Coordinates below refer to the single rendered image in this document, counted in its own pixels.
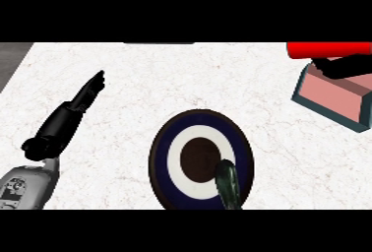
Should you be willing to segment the navy and white round plate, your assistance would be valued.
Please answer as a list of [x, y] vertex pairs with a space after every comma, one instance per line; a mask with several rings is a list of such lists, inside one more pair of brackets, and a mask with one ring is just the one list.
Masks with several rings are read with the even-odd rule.
[[234, 165], [242, 205], [254, 177], [245, 135], [217, 111], [181, 112], [162, 125], [147, 157], [150, 187], [167, 210], [224, 209], [215, 184], [215, 167], [223, 159]]

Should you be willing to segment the red cylinder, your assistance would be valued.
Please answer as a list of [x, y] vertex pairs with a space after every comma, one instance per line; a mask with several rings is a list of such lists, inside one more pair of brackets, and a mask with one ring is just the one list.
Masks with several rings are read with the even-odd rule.
[[286, 49], [292, 59], [370, 55], [372, 42], [288, 42]]

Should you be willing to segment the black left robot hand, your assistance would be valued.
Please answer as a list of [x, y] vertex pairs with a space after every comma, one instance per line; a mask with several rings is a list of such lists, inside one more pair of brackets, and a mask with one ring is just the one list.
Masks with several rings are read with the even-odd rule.
[[105, 88], [105, 71], [100, 71], [87, 81], [72, 101], [65, 101], [50, 116], [34, 138], [22, 145], [25, 158], [40, 161], [56, 158], [63, 152], [71, 141], [82, 115], [91, 106], [99, 92]]

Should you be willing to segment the pink and teal cardboard box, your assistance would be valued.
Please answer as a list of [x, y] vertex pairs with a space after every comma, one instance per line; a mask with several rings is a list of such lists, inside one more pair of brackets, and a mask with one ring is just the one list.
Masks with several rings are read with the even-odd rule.
[[313, 58], [292, 100], [351, 129], [372, 129], [372, 55]]

